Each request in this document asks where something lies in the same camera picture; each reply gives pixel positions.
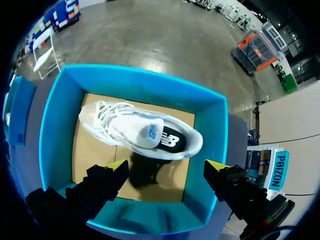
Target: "black cable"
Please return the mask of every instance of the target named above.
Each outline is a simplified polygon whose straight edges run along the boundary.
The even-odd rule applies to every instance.
[[[285,196],[312,196],[316,195],[316,193],[311,193],[311,194],[284,194]]]
[[[278,227],[276,227],[274,229],[271,229],[271,230],[268,230],[268,231],[264,232],[264,235],[262,235],[261,238],[259,238],[259,239],[262,239],[262,238],[264,238],[266,236],[269,236],[271,234],[279,233],[279,232],[284,231],[284,230],[292,231],[293,229],[294,229],[294,226],[290,226],[290,225],[288,225],[288,226],[278,226]]]
[[[316,134],[316,135],[306,136],[306,137],[297,138],[297,139],[292,139],[292,140],[276,141],[276,142],[268,142],[268,143],[261,143],[261,144],[280,144],[280,143],[287,143],[287,142],[292,142],[292,141],[298,141],[298,140],[303,140],[303,139],[309,139],[309,138],[313,138],[313,137],[316,137],[316,136],[320,136],[320,133],[318,133],[318,134]]]
[[[258,235],[256,235],[254,232],[252,232],[252,234],[242,238],[241,240],[249,240],[249,239],[253,239],[253,236],[255,237],[255,239],[264,239],[265,237],[269,236],[269,235],[272,235],[272,234],[275,234],[275,233],[279,233],[281,231],[284,231],[284,230],[289,230],[289,231],[292,231],[294,229],[294,226],[278,226],[274,229],[269,229],[267,231],[264,231],[264,232],[261,232],[261,234],[258,233]]]

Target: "orange machine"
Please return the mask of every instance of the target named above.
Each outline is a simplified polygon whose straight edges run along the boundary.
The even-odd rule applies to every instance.
[[[250,30],[231,55],[248,75],[253,75],[275,62],[279,53],[287,49],[287,44],[275,27],[266,22],[261,30]]]

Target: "new balance logo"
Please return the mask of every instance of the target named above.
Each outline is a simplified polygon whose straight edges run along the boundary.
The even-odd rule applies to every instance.
[[[174,147],[176,143],[179,142],[179,140],[179,137],[173,136],[171,134],[168,136],[166,132],[163,132],[161,136],[161,143],[171,148]]]
[[[150,130],[149,130],[149,137],[152,139],[155,139],[157,135],[157,131],[158,131],[157,126],[154,124],[151,124]]]

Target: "blue sign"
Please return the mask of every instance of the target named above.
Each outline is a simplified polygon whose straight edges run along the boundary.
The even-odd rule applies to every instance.
[[[269,189],[280,191],[285,185],[290,153],[288,151],[277,151],[275,153],[274,166],[269,184]]]

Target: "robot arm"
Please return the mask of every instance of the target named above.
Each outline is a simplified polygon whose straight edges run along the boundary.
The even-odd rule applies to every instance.
[[[240,239],[259,240],[278,227],[295,203],[278,195],[267,199],[267,189],[249,182],[239,166],[227,166],[211,160],[204,163],[203,176],[220,202],[225,201],[238,219],[247,223]]]

